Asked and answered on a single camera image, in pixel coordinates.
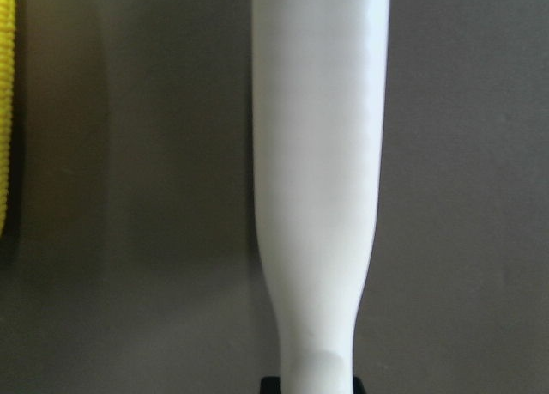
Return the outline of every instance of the gray surface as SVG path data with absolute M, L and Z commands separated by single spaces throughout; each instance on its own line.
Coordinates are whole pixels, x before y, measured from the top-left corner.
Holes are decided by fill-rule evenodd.
M 393 0 L 369 393 L 549 392 L 549 0 Z M 0 392 L 253 393 L 250 0 L 20 0 Z

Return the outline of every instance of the tapered white neck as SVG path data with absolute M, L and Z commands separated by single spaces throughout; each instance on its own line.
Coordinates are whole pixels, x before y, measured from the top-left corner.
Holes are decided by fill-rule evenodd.
M 252 0 L 256 223 L 282 394 L 352 394 L 389 0 Z

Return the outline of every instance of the black object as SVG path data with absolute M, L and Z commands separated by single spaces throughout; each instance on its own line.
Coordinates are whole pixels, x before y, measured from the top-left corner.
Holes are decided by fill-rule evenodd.
M 366 390 L 362 385 L 360 378 L 355 377 L 354 394 L 366 394 Z M 281 394 L 281 379 L 280 377 L 263 377 L 261 379 L 261 389 L 259 394 Z

